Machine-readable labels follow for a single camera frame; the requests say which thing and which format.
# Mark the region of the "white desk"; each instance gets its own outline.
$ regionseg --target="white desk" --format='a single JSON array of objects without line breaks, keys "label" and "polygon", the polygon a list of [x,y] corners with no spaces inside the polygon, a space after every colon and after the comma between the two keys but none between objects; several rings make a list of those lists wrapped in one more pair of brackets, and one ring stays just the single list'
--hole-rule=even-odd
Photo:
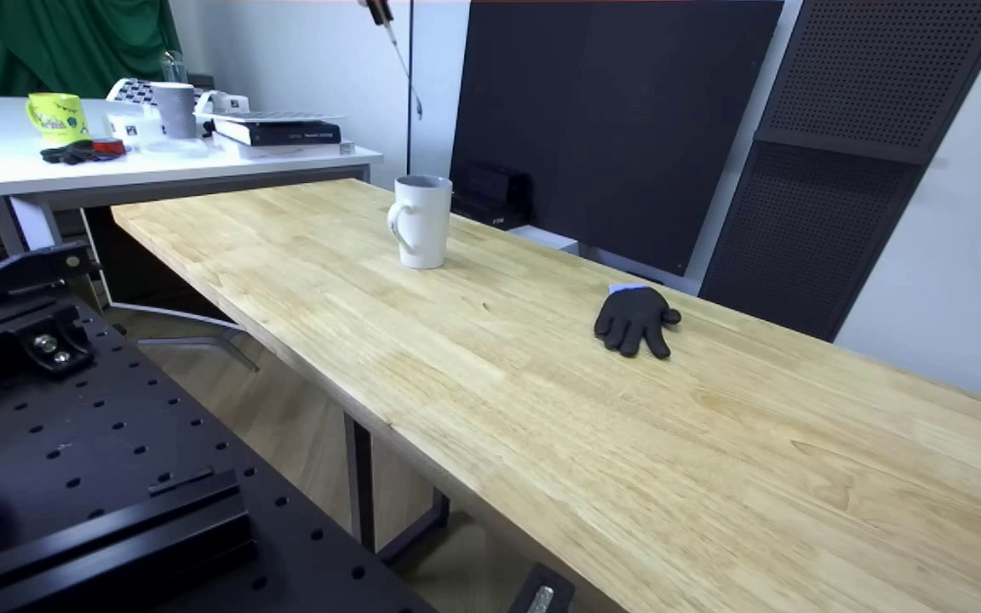
[{"label": "white desk", "polygon": [[[85,100],[92,137],[106,137],[116,101]],[[268,145],[244,150],[227,141],[164,143],[109,162],[45,162],[42,141],[27,127],[23,100],[0,100],[0,237],[6,251],[62,241],[55,212],[151,202],[175,194],[366,176],[380,160],[366,145]]]}]

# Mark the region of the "cable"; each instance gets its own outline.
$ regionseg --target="cable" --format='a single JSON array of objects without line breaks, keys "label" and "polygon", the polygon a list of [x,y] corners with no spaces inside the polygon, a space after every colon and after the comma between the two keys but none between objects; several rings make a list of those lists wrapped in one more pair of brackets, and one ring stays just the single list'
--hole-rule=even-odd
[{"label": "cable", "polygon": [[414,78],[412,78],[412,73],[410,73],[410,62],[402,58],[402,46],[397,46],[397,42],[394,42],[387,0],[362,0],[362,3],[366,3],[367,15],[374,17],[374,25],[387,29],[387,42],[392,42],[397,73],[402,73],[402,78],[410,80],[412,101],[414,101],[414,116],[421,120],[421,94],[418,94],[418,88],[414,88]]}]

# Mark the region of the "wooden table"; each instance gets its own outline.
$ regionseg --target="wooden table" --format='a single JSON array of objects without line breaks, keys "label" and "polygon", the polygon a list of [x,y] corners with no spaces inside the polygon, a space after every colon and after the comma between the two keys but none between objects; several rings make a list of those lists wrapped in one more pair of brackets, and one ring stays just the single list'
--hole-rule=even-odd
[{"label": "wooden table", "polygon": [[410,271],[387,202],[329,182],[116,221],[628,611],[981,613],[981,397],[671,290],[671,361],[623,361],[594,337],[623,271],[462,217]]}]

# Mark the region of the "floor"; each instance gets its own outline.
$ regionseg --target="floor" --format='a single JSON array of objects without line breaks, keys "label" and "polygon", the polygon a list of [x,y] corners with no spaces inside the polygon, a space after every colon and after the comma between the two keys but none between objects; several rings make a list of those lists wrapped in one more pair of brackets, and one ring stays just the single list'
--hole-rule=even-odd
[{"label": "floor", "polygon": [[[352,527],[345,414],[327,406],[319,388],[300,382],[244,332],[224,332],[221,343],[216,343],[216,329],[198,322],[137,314],[111,314],[109,320],[317,508]],[[444,540],[402,567],[405,583],[436,611],[500,613],[513,602],[531,561],[555,564],[523,533],[486,508],[478,508],[478,499],[458,491],[451,499],[454,515]],[[412,459],[380,447],[374,447],[374,504],[378,540],[387,540],[430,504],[430,483]],[[580,586],[571,611],[618,606]]]}]

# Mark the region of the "black panel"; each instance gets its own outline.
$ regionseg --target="black panel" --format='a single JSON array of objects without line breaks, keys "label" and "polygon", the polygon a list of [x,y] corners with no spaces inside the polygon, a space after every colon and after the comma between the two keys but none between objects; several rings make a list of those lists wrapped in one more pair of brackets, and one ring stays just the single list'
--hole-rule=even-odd
[{"label": "black panel", "polygon": [[764,141],[925,162],[981,63],[981,0],[810,0]]},{"label": "black panel", "polygon": [[981,0],[807,0],[701,296],[831,340],[981,68]]},{"label": "black panel", "polygon": [[571,206],[555,203],[552,176],[564,128],[571,128],[568,110],[590,10],[580,3],[473,0],[454,145],[458,212],[491,206],[471,202],[491,166],[523,176],[535,214],[568,231]]},{"label": "black panel", "polygon": [[911,185],[911,166],[882,160],[755,145],[701,294],[835,337],[911,202]]},{"label": "black panel", "polygon": [[681,271],[772,29],[768,0],[473,3],[454,182],[523,174],[535,225]]}]

